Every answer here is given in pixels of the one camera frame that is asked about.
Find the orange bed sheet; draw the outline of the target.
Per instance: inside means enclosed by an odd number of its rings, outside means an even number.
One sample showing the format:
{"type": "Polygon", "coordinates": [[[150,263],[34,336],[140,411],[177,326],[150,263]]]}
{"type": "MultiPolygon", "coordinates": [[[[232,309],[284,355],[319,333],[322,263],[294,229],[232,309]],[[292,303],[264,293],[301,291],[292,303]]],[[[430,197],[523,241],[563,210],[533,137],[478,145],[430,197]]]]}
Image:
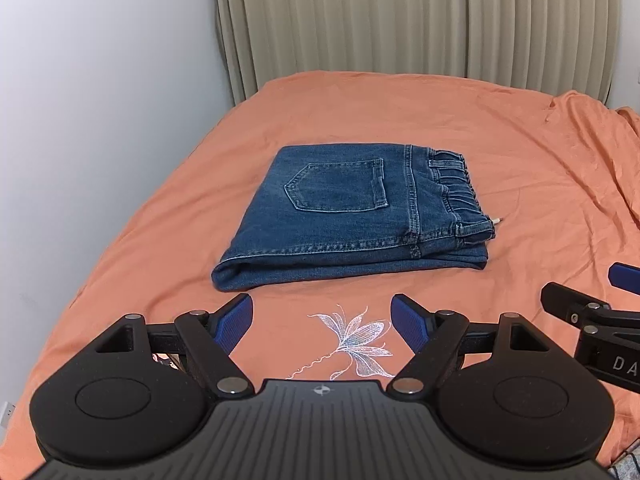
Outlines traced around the orange bed sheet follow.
{"type": "Polygon", "coordinates": [[[235,107],[64,311],[6,479],[634,479],[639,116],[444,76],[235,107]]]}

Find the white wall socket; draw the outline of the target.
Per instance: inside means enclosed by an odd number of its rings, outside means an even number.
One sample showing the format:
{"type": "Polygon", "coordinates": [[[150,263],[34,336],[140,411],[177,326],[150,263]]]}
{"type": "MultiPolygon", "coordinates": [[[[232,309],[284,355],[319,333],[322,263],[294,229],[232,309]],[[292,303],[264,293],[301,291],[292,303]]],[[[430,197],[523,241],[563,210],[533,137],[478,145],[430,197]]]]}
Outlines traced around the white wall socket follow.
{"type": "Polygon", "coordinates": [[[0,406],[0,427],[6,429],[15,410],[15,405],[9,401],[4,401],[0,406]]]}

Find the blue denim jeans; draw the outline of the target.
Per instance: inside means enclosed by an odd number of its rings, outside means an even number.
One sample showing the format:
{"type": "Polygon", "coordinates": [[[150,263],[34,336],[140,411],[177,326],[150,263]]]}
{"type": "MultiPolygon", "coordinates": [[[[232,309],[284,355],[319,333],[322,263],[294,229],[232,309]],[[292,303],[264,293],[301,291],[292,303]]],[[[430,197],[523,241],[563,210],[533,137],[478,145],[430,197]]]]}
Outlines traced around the blue denim jeans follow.
{"type": "Polygon", "coordinates": [[[462,155],[412,144],[281,148],[212,272],[221,292],[488,263],[495,222],[462,155]]]}

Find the beige pleated curtain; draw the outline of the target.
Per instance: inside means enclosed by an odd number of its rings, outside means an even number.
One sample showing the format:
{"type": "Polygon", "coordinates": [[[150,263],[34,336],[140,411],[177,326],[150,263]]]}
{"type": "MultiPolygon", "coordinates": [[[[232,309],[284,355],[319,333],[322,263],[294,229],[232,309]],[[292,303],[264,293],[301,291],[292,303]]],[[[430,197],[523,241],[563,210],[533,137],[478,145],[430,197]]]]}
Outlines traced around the beige pleated curtain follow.
{"type": "Polygon", "coordinates": [[[433,74],[599,101],[620,0],[217,0],[235,102],[310,70],[433,74]]]}

